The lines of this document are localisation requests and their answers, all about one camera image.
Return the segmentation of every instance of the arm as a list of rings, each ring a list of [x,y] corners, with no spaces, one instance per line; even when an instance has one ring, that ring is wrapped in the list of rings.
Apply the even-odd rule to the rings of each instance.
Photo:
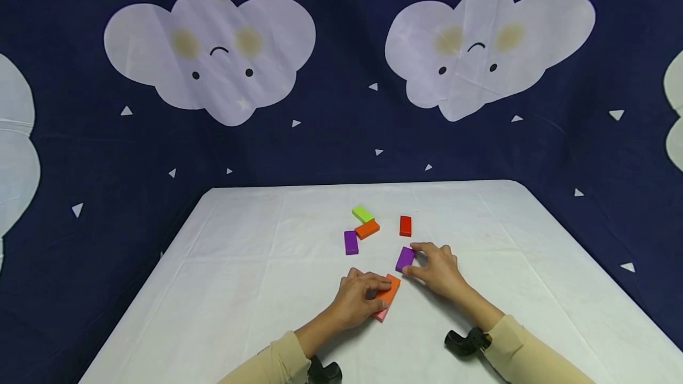
[[[410,244],[427,255],[427,267],[406,266],[403,273],[417,277],[435,292],[457,304],[491,339],[484,352],[491,365],[512,384],[593,384],[576,366],[545,345],[512,316],[467,284],[450,246]]]
[[[337,297],[312,321],[289,331],[256,356],[226,375],[218,384],[304,384],[309,359],[340,331],[360,325],[371,314],[387,308],[382,299],[365,299],[368,290],[388,290],[391,280],[351,268],[341,278]]]

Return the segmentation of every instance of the backdrop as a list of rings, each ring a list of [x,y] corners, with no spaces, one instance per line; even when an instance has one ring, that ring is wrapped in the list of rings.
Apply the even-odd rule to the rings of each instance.
[[[519,181],[683,347],[682,9],[0,0],[0,381],[77,382],[215,186]]]

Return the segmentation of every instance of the right hand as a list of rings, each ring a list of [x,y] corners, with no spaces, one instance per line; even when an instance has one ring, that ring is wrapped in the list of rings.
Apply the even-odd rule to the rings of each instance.
[[[404,275],[417,277],[435,293],[453,300],[470,288],[458,270],[458,257],[451,253],[449,245],[437,248],[435,244],[428,242],[410,244],[410,248],[427,255],[427,266],[407,265],[401,271]]]

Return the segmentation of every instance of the purple block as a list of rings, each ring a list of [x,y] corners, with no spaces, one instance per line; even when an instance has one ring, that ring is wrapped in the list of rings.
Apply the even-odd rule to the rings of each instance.
[[[415,251],[410,248],[401,249],[401,254],[398,256],[398,261],[396,262],[396,271],[399,273],[403,270],[403,267],[407,265],[413,265],[413,259],[415,258]]]
[[[343,244],[346,246],[346,255],[358,254],[358,239],[355,231],[343,232]]]

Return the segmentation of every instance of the pink block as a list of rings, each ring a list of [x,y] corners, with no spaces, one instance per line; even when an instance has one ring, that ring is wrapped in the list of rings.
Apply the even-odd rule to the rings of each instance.
[[[372,317],[376,318],[378,321],[383,322],[384,317],[387,315],[388,308],[383,309],[381,312],[374,313]]]

